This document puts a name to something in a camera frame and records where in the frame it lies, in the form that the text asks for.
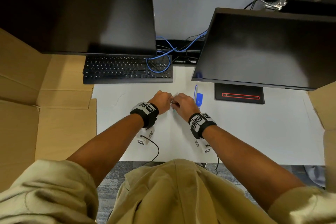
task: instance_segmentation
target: hand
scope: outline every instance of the hand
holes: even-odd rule
[[[186,122],[189,121],[190,116],[194,113],[200,113],[194,100],[183,93],[174,97],[171,107],[176,110],[178,115],[180,115]]]
[[[159,109],[159,114],[163,114],[169,110],[172,99],[173,97],[170,93],[159,90],[148,103],[156,105]]]

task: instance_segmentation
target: person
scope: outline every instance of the person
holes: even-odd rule
[[[200,114],[191,97],[158,91],[67,160],[38,160],[28,167],[0,194],[0,223],[95,223],[96,188],[140,129],[150,126],[170,107],[188,123],[210,117]],[[207,124],[200,136],[261,208],[229,181],[191,161],[175,159],[127,173],[107,223],[335,222],[335,194],[306,187],[213,121]]]

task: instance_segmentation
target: monitor stand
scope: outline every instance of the monitor stand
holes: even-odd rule
[[[215,83],[215,99],[264,104],[264,91],[262,87]]]

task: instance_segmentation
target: forearm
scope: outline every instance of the forearm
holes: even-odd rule
[[[227,169],[266,211],[284,192],[304,186],[289,171],[218,126],[207,127],[203,137]]]
[[[92,138],[67,160],[84,167],[98,186],[124,154],[143,125],[144,122],[139,115],[128,115]]]

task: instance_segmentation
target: left hand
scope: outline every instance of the left hand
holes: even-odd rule
[[[168,92],[162,92],[159,90],[154,97],[148,101],[148,103],[152,103],[156,105],[159,109],[159,115],[165,113],[170,109],[170,103],[173,100],[173,97]]]

